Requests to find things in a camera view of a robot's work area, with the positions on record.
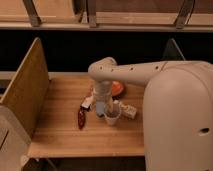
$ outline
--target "wooden tabletop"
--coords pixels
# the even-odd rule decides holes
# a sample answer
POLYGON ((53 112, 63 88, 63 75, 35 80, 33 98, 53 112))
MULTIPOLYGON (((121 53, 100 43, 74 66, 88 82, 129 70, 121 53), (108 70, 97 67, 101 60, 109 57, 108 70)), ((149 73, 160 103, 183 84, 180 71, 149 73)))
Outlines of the wooden tabletop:
POLYGON ((134 120, 124 116, 108 126, 93 109, 86 124, 78 128, 78 110, 90 91, 88 76, 65 76, 51 80, 40 119, 29 147, 31 158, 143 156, 143 87, 126 85, 119 98, 137 107, 134 120))

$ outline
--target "wooden partition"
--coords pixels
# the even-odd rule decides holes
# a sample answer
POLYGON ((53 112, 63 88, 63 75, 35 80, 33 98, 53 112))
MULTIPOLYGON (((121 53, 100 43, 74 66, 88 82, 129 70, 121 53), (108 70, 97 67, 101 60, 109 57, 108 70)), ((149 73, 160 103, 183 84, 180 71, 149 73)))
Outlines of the wooden partition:
POLYGON ((36 38, 0 100, 1 114, 21 137, 24 132, 32 136, 48 85, 41 41, 36 38))

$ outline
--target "cup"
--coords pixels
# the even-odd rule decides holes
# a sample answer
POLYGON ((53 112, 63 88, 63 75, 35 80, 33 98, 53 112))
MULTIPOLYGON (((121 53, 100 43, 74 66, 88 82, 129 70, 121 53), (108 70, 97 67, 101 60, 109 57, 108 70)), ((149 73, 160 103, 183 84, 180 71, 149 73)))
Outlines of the cup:
POLYGON ((113 103, 112 111, 105 109, 104 112, 105 120, 108 125, 113 126, 116 124, 118 118, 121 116, 121 108, 117 103, 113 103))

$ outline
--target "orange plate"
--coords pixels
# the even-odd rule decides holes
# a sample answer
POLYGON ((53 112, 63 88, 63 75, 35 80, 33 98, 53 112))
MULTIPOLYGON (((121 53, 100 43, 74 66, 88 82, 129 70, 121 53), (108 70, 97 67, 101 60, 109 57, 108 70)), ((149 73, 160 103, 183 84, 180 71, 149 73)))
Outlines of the orange plate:
POLYGON ((124 85, 118 81, 112 82, 112 96, 120 95, 124 90, 124 85))

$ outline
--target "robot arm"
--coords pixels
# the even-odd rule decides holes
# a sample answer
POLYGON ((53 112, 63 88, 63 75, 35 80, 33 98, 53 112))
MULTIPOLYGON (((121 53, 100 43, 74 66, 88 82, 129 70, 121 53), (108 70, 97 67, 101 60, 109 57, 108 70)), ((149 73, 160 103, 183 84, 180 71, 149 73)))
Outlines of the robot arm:
POLYGON ((89 66, 89 75, 97 82, 121 81, 145 86, 149 80, 168 67, 195 63, 190 61, 163 61, 143 64, 117 65, 116 61, 107 57, 89 66))
POLYGON ((147 171, 213 170, 211 64, 174 61, 117 66, 113 58, 105 58, 90 65, 89 75, 95 81, 97 103, 110 103, 113 80, 146 85, 143 128, 147 171))

